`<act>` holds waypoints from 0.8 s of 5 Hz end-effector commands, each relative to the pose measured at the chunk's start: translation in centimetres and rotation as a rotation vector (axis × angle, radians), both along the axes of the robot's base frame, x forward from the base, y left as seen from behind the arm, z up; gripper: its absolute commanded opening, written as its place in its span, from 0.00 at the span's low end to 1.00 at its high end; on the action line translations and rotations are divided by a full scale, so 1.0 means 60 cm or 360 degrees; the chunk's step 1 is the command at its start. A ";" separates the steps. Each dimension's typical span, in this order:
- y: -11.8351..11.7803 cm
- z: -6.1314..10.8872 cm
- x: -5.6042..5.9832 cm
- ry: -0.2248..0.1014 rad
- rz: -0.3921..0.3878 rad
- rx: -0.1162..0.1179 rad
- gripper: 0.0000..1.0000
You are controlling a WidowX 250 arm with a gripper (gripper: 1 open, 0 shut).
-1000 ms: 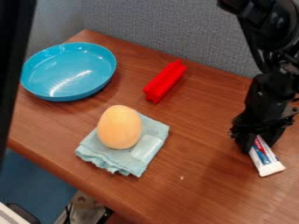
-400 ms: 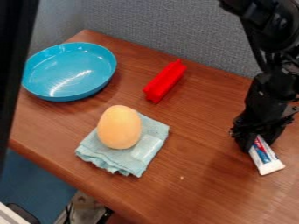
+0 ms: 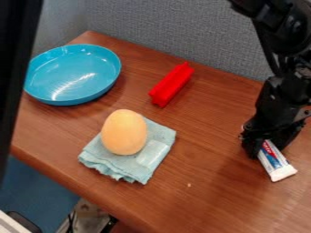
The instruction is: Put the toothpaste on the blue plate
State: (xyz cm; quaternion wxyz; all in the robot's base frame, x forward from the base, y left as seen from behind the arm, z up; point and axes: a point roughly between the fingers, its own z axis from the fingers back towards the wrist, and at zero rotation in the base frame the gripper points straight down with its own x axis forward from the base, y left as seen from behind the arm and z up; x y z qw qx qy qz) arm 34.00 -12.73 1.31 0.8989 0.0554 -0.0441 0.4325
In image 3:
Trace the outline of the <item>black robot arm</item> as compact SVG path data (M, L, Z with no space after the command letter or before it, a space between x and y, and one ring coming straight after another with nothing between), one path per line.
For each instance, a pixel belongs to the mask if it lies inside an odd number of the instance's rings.
M256 157L265 139L277 149L299 135L311 117L311 2L308 0L228 0L249 18L273 75L243 125L241 146Z

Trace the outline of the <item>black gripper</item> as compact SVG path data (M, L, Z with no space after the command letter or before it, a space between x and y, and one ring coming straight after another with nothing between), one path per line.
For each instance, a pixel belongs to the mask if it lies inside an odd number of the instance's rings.
M304 127L303 107L310 103L308 76L267 78L255 103L255 115L243 126L241 147L251 159L257 157L265 138L283 150L297 137Z

